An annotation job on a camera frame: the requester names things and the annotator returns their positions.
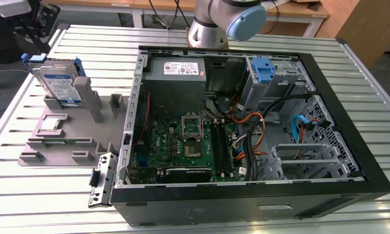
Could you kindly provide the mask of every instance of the open computer tower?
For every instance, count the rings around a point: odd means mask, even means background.
[[[321,217],[390,193],[310,54],[140,47],[121,144],[89,206],[132,226]]]

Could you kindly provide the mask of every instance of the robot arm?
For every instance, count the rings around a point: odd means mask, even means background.
[[[250,39],[266,21],[261,0],[197,0],[188,33],[192,47],[225,48],[226,37]]]
[[[58,13],[56,5],[40,0],[0,0],[0,24],[34,43],[42,53],[50,50],[46,42]]]

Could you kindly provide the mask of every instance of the wooden table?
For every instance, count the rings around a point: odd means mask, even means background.
[[[144,28],[142,15],[154,12],[149,0],[44,0],[46,3],[56,4],[62,10],[97,11],[113,13],[129,13],[133,16],[136,28]],[[174,0],[152,0],[158,15],[174,15]],[[196,0],[181,0],[180,6],[186,16],[194,16]],[[318,11],[306,8],[306,3],[289,2],[278,7],[279,22],[294,22],[309,24],[303,37],[314,37],[323,19],[330,14],[321,6]],[[277,15],[275,8],[267,11],[267,21],[274,21]]]

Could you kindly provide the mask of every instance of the floor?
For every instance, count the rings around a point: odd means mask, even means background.
[[[133,20],[128,14],[113,14],[113,13],[96,13],[93,14],[92,19],[85,17],[89,15],[88,12],[62,12],[58,17],[58,23],[70,23],[70,24],[88,24],[88,25],[100,25],[100,26],[133,26]],[[164,20],[172,22],[173,16],[165,16]],[[188,17],[189,24],[193,21],[192,17]],[[145,16],[144,24],[150,28],[164,28],[158,22],[153,22],[149,16]],[[185,29],[186,24],[182,17],[177,17],[173,26],[170,29]],[[22,39],[18,39],[21,44],[21,49],[24,52],[34,54],[34,48],[29,43]],[[12,64],[0,64],[0,70],[25,70],[21,62]],[[370,69],[371,74],[377,78],[379,84],[390,95],[390,58],[385,54],[378,59],[377,63]],[[20,85],[25,80],[26,74],[22,71],[5,71],[0,73],[0,110],[4,110],[9,105],[13,96],[18,90]]]

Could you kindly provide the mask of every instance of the ram slot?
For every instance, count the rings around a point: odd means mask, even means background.
[[[214,153],[214,167],[217,175],[230,173],[230,158],[227,153],[226,134],[222,124],[213,123],[210,126],[212,147]]]

